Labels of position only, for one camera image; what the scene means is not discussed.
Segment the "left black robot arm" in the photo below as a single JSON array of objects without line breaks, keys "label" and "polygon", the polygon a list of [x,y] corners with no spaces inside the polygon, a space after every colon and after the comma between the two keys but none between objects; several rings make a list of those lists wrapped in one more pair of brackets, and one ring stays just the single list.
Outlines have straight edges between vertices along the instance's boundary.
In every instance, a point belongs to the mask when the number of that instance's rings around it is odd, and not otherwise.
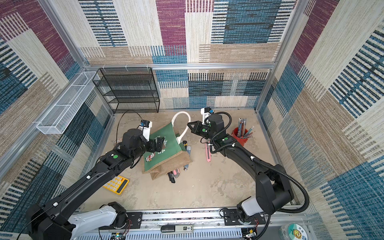
[{"label": "left black robot arm", "polygon": [[44,204],[34,204],[26,212],[26,231],[33,240],[48,240],[58,237],[69,240],[75,231],[70,216],[104,184],[117,177],[144,155],[160,152],[163,137],[146,139],[139,129],[130,129],[123,135],[122,142],[101,156],[100,161],[76,183],[57,197]]}]

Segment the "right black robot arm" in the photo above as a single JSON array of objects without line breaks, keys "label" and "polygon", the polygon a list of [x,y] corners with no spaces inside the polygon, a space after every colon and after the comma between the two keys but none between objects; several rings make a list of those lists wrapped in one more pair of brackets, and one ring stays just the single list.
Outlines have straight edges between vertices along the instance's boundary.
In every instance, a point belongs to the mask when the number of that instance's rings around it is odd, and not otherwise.
[{"label": "right black robot arm", "polygon": [[[281,165],[271,165],[248,151],[239,141],[227,133],[229,124],[225,125],[223,116],[229,113],[210,114],[204,121],[187,124],[188,129],[197,136],[208,140],[210,153],[220,153],[238,164],[254,180],[255,195],[237,205],[237,214],[241,222],[250,222],[257,214],[273,215],[275,212],[288,214],[302,213],[310,205],[310,196],[304,186],[288,175]],[[292,185],[304,196],[304,203],[296,209],[286,209],[285,205],[294,199]]]}]

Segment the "green Christmas burlap tote bag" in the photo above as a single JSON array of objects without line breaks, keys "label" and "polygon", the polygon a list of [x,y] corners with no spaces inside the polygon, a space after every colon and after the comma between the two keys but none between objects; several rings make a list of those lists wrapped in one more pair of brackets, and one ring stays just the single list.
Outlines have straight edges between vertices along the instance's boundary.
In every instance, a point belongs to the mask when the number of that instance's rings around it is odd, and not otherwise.
[{"label": "green Christmas burlap tote bag", "polygon": [[181,134],[175,133],[174,130],[174,123],[179,115],[186,115],[188,122],[191,121],[191,116],[187,112],[180,111],[173,116],[171,122],[150,135],[152,139],[165,137],[163,150],[155,153],[145,153],[143,156],[145,159],[143,173],[149,174],[152,180],[165,176],[169,172],[180,169],[192,162],[190,154],[183,144],[183,137],[189,128],[185,127]]}]

